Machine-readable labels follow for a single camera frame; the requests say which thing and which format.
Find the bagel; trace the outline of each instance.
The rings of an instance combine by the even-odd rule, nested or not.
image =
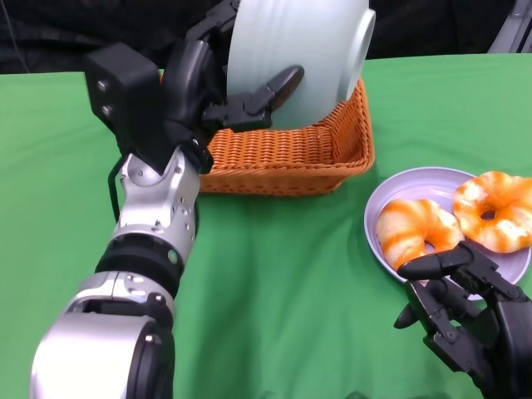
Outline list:
[[[464,235],[492,252],[532,245],[532,179],[491,171],[466,181],[453,195]]]
[[[396,271],[429,254],[426,243],[441,252],[464,239],[455,216],[431,199],[393,200],[379,214],[376,231],[384,258]]]

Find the green tablecloth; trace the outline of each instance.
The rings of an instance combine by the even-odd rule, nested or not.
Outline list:
[[[380,182],[412,167],[531,175],[531,72],[528,55],[367,62],[368,173],[314,198],[201,196],[175,397],[480,397],[419,325],[392,327],[405,296],[372,257],[362,216]],[[0,76],[2,397],[27,397],[37,343],[107,244],[116,158],[81,74]],[[530,274],[522,285],[532,294]]]

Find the plate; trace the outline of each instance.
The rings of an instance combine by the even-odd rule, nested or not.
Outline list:
[[[455,190],[467,180],[475,177],[461,170],[427,167],[405,170],[382,182],[373,191],[364,212],[364,229],[373,253],[382,266],[397,280],[405,282],[387,263],[382,254],[376,224],[382,209],[393,200],[434,200],[452,214],[452,196]],[[483,254],[499,265],[498,272],[507,281],[517,284],[529,267],[531,248],[521,249],[512,254],[496,254],[474,243]],[[471,295],[470,300],[481,300],[479,295]]]
[[[300,65],[303,80],[272,114],[272,128],[313,125],[351,97],[374,25],[368,0],[240,0],[227,93],[255,92],[285,68]]]

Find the plate rim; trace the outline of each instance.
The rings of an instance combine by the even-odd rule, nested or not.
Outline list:
[[[374,191],[372,192],[372,194],[369,196],[369,198],[367,199],[367,202],[366,202],[366,207],[364,209],[364,232],[366,233],[366,241],[367,243],[369,244],[370,248],[372,249],[372,252],[373,252],[373,256],[375,256],[378,260],[378,262],[381,264],[381,266],[389,273],[391,274],[396,280],[399,280],[400,283],[405,283],[406,282],[406,279],[401,277],[399,274],[397,274],[397,272],[388,264],[388,262],[378,253],[377,249],[375,248],[375,246],[373,245],[373,242],[370,240],[370,234],[369,234],[369,230],[368,230],[368,227],[367,227],[367,218],[368,218],[368,212],[369,212],[369,204],[372,202],[372,198],[374,195],[377,194],[377,191],[381,188],[381,186],[383,186],[387,181],[391,180],[391,179],[394,179],[396,178],[397,176],[399,175],[404,175],[406,173],[410,173],[410,172],[413,172],[413,171],[416,171],[416,170],[449,170],[449,171],[452,171],[452,172],[457,172],[457,173],[460,173],[462,175],[468,175],[470,177],[476,177],[476,175],[473,175],[472,173],[469,173],[469,172],[465,172],[463,170],[458,170],[458,169],[452,169],[452,168],[445,168],[445,167],[441,167],[441,166],[422,166],[422,167],[419,167],[419,168],[411,168],[411,169],[408,169],[408,170],[403,170],[401,172],[398,172],[398,173],[395,173],[394,175],[388,177],[387,179],[385,179],[383,182],[381,182],[381,184],[379,184],[375,189]],[[517,284],[522,278],[523,276],[525,275],[526,273],[526,270],[529,268],[529,265],[530,265],[530,258],[532,257],[532,247],[529,247],[528,251],[527,251],[527,256],[526,256],[526,265],[525,267],[520,271],[520,273],[517,275],[517,277],[515,278],[515,281],[510,281],[510,283],[512,284]],[[477,301],[477,300],[482,300],[482,297],[480,295],[471,295],[470,296],[470,300],[472,301]]]

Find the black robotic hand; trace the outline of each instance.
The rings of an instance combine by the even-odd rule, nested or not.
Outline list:
[[[408,280],[409,304],[394,327],[421,322],[423,342],[453,372],[470,375],[485,398],[531,398],[532,302],[497,268],[466,242],[403,264],[398,273]],[[470,294],[479,294],[486,308]]]

